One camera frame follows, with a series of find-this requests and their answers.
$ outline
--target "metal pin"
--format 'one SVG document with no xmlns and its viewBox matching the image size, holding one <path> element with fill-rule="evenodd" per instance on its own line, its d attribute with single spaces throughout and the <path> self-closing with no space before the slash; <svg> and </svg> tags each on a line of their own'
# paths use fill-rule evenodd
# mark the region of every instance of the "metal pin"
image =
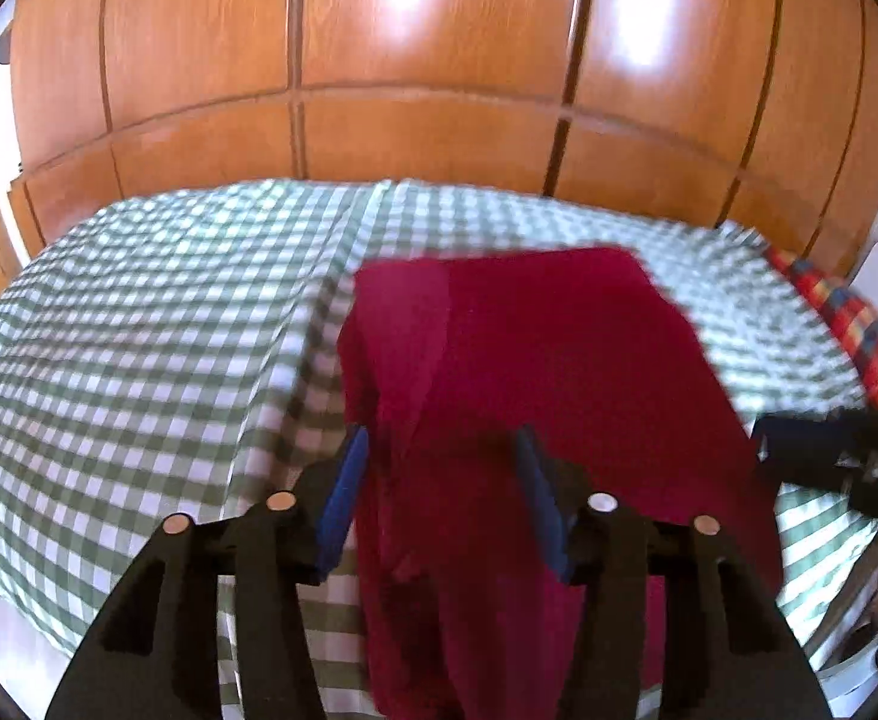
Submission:
<svg viewBox="0 0 878 720">
<path fill-rule="evenodd" d="M 186 531 L 189 526 L 190 519 L 186 517 L 186 514 L 169 514 L 169 517 L 163 520 L 163 530 L 169 536 L 177 536 Z"/>
<path fill-rule="evenodd" d="M 715 536 L 721 530 L 719 521 L 709 514 L 699 514 L 699 517 L 692 520 L 692 525 L 703 536 Z"/>
<path fill-rule="evenodd" d="M 281 490 L 266 498 L 265 505 L 272 512 L 288 512 L 296 505 L 296 496 L 289 490 Z"/>
<path fill-rule="evenodd" d="M 618 500 L 615 500 L 615 495 L 609 493 L 593 493 L 587 502 L 590 509 L 594 512 L 601 512 L 601 514 L 615 512 L 618 509 Z"/>
</svg>

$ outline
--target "checkered bedsheet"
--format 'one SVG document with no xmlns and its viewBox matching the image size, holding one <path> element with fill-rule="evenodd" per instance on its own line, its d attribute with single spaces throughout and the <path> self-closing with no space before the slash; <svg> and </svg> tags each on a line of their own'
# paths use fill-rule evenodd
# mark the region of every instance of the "checkered bedsheet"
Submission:
<svg viewBox="0 0 878 720">
<path fill-rule="evenodd" d="M 849 358 L 755 234 L 417 182 L 270 180 L 119 202 L 0 297 L 0 592 L 71 653 L 159 520 L 240 514 L 343 435 L 335 341 L 366 259 L 618 244 L 697 328 L 744 423 L 858 404 Z M 781 605 L 805 640 L 874 534 L 784 488 Z M 330 716 L 373 716 L 356 558 L 303 587 Z M 226 717 L 239 716 L 220 587 Z"/>
</svg>

